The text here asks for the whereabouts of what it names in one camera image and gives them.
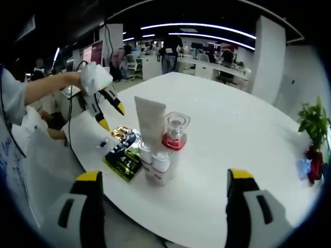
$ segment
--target green leaves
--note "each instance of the green leaves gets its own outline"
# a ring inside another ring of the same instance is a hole
[[[322,106],[321,98],[317,97],[317,104],[310,106],[309,103],[302,104],[302,110],[298,113],[300,127],[299,132],[307,131],[313,145],[319,149],[326,139],[327,126],[331,126],[331,120],[326,116]]]

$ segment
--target potted plant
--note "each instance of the potted plant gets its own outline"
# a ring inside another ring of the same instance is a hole
[[[321,146],[326,140],[327,126],[331,125],[331,120],[326,116],[319,96],[315,106],[311,106],[309,103],[302,105],[299,117],[299,132],[306,130],[312,141],[305,155],[307,159],[311,160],[311,171],[308,174],[308,178],[311,183],[314,183],[315,180],[319,180],[322,176],[323,156]]]

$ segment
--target robotic arm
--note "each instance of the robotic arm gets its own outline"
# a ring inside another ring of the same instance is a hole
[[[87,110],[107,131],[110,131],[110,128],[99,107],[96,93],[102,94],[118,112],[122,115],[125,114],[124,107],[117,98],[112,82],[113,77],[95,62],[89,63],[81,71],[81,84],[86,92],[84,100]]]

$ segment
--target red pot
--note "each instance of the red pot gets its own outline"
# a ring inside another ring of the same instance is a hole
[[[305,155],[307,159],[311,160],[311,171],[308,174],[308,179],[314,184],[315,180],[320,180],[322,177],[321,167],[323,165],[323,155],[313,146],[309,147]]]

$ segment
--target white round table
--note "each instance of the white round table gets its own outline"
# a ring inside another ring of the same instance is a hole
[[[111,128],[139,128],[134,96],[165,103],[167,113],[191,117],[176,176],[166,186],[152,187],[143,171],[126,183],[108,168],[97,146],[109,133],[89,113],[74,118],[70,132],[84,169],[102,171],[106,197],[140,225],[183,246],[223,247],[228,168],[251,172],[260,189],[285,206],[293,226],[309,213],[318,187],[298,178],[295,163],[306,145],[290,117],[238,89],[169,73],[120,92],[126,116],[103,102]]]

